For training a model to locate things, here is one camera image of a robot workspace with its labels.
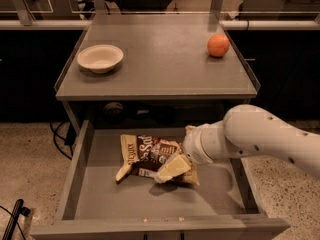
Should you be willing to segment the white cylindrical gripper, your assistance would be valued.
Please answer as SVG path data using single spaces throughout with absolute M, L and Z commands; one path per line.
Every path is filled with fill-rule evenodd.
M 184 176 L 191 170 L 192 163 L 210 164 L 215 160 L 228 157 L 223 123 L 185 127 L 186 135 L 183 140 L 184 154 L 175 153 L 158 169 L 154 176 L 157 183 L 184 180 Z

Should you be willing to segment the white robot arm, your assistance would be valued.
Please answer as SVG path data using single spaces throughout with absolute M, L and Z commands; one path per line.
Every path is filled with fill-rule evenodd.
M 160 167 L 154 179 L 165 183 L 187 172 L 193 164 L 220 159 L 271 155 L 320 178 L 320 135 L 296 128 L 253 105 L 231 108 L 221 121 L 188 126 L 182 152 Z

